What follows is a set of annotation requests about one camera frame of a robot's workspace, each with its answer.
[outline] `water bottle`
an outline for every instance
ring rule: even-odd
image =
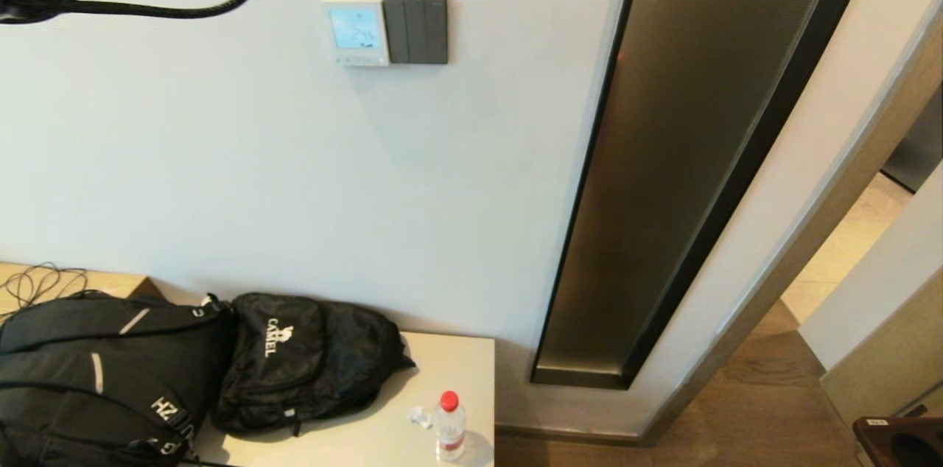
[[[435,427],[435,456],[439,460],[457,460],[465,452],[465,409],[455,392],[442,393],[432,418]]]

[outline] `white desk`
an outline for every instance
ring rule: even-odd
[[[447,466],[435,459],[435,431],[407,420],[414,406],[431,411],[455,390],[468,413],[465,467],[494,465],[494,340],[403,333],[417,369],[395,373],[367,410],[253,440],[206,424],[196,439],[202,460],[238,467]]]

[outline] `wooden floor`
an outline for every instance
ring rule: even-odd
[[[782,303],[651,449],[498,436],[497,467],[859,467]]]

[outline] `baseboard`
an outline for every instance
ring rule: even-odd
[[[569,430],[546,430],[511,424],[495,424],[495,433],[505,438],[525,438],[529,440],[570,441],[570,443],[590,443],[596,446],[640,447],[642,440],[637,436],[619,434],[592,434]]]

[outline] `tiled floor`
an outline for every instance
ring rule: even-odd
[[[851,211],[782,295],[799,323],[831,295],[913,195],[878,172]]]
[[[860,467],[782,303],[653,448],[499,436],[497,467]]]

